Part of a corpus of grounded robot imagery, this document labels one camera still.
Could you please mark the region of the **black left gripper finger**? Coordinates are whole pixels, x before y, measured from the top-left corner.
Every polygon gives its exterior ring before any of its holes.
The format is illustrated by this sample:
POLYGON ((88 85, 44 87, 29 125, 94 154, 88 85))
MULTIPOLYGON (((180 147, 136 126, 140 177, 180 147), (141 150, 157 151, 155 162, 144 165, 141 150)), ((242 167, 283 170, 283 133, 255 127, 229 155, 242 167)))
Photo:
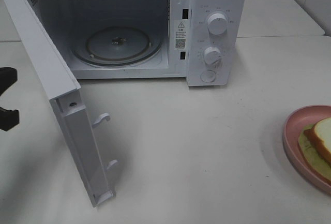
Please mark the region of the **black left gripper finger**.
POLYGON ((6 110, 1 108, 0 110, 0 128, 3 131, 9 131, 14 126, 20 123, 18 110, 6 110))
POLYGON ((17 82, 17 70, 12 67, 0 68, 0 95, 17 82))

